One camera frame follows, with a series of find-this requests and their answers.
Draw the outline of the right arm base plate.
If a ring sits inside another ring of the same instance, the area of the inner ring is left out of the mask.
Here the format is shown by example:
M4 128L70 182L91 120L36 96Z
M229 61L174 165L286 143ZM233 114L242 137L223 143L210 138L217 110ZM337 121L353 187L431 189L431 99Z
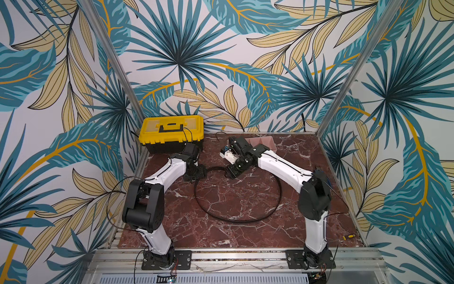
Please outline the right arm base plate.
M316 254L310 250L286 250L286 261L289 269L334 269L336 263L329 249Z

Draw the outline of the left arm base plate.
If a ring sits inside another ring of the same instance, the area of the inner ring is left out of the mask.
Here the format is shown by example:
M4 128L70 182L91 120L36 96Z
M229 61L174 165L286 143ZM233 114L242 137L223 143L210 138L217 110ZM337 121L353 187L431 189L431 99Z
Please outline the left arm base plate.
M170 270L188 271L192 262L191 250L170 250L165 255L144 252L141 269L144 271Z

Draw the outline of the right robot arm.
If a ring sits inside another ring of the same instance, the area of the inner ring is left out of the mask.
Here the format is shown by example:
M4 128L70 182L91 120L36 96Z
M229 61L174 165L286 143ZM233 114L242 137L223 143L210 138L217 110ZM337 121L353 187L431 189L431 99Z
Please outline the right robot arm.
M268 171L298 194L298 209L305 218L305 251L321 256L327 251L326 227L332 201L331 186L321 170L311 172L280 157L263 144L250 144L243 137L230 137L220 156L230 165L227 175L235 179L251 167Z

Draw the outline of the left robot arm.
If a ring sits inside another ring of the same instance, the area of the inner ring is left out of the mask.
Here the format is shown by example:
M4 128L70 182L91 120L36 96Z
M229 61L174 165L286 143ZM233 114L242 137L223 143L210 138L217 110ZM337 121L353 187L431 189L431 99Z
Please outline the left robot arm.
M127 191L122 221L135 230L148 245L153 260L169 265L175 258L175 248L162 225L165 192L178 179L192 182L206 176L206 168L198 164L200 148L186 143L183 151L171 155L167 163L145 179L135 179Z

